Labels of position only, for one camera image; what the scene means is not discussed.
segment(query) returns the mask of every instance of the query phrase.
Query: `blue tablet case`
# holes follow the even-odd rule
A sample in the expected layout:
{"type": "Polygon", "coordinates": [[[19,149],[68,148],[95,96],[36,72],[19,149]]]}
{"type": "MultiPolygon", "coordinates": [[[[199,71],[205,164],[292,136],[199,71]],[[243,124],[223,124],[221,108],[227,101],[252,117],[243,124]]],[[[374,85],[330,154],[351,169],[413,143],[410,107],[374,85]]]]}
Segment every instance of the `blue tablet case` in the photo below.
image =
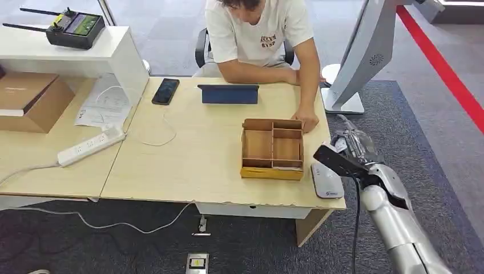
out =
{"type": "Polygon", "coordinates": [[[204,104],[257,104],[256,84],[199,84],[204,104]]]}

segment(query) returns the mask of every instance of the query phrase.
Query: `red stripe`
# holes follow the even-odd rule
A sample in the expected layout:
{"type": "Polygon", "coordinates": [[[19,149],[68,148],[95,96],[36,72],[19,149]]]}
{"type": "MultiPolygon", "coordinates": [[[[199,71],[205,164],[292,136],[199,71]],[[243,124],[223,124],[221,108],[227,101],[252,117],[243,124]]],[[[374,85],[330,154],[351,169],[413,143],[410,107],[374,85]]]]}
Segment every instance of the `red stripe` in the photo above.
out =
{"type": "Polygon", "coordinates": [[[427,57],[442,81],[447,85],[450,92],[452,92],[454,97],[470,116],[470,119],[474,121],[475,125],[484,134],[484,110],[479,102],[475,100],[472,93],[467,89],[464,83],[462,83],[454,70],[449,66],[447,61],[445,61],[442,54],[440,54],[427,35],[425,35],[424,31],[422,31],[417,22],[415,22],[409,14],[407,9],[403,6],[398,6],[397,14],[400,16],[400,19],[402,19],[402,22],[410,35],[412,35],[413,39],[420,47],[420,50],[425,54],[425,57],[427,57]]]}

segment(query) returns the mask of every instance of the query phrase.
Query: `robotic arm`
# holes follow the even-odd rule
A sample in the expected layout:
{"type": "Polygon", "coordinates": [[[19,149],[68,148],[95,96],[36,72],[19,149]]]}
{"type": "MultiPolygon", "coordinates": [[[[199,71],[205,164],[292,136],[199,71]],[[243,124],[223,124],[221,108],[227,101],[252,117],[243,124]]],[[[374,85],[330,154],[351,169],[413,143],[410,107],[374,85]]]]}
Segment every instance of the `robotic arm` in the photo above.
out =
{"type": "Polygon", "coordinates": [[[342,151],[338,154],[321,146],[314,158],[338,175],[360,181],[361,201],[379,230],[398,273],[451,273],[420,226],[398,175],[385,165],[371,138],[346,117],[339,116],[345,120],[347,130],[336,132],[331,143],[343,146],[342,151]]]}

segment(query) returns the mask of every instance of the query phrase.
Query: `power strip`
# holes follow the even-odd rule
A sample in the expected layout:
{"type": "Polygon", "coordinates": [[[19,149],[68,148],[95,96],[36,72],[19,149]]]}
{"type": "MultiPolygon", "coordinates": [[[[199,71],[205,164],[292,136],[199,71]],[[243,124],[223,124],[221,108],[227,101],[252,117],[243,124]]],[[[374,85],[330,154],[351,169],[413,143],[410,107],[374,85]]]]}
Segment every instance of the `power strip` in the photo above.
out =
{"type": "Polygon", "coordinates": [[[108,127],[98,136],[59,152],[57,160],[66,167],[125,139],[126,134],[120,126],[108,127]]]}

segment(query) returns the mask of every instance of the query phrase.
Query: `paper document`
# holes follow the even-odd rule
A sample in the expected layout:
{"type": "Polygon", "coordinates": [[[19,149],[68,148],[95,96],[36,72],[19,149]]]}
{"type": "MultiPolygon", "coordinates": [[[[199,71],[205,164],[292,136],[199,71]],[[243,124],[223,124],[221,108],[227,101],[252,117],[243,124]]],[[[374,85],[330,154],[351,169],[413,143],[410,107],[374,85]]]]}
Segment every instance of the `paper document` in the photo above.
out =
{"type": "Polygon", "coordinates": [[[130,109],[130,100],[119,87],[119,82],[114,74],[106,74],[94,84],[89,97],[79,109],[74,125],[103,127],[113,124],[122,126],[130,109]]]}

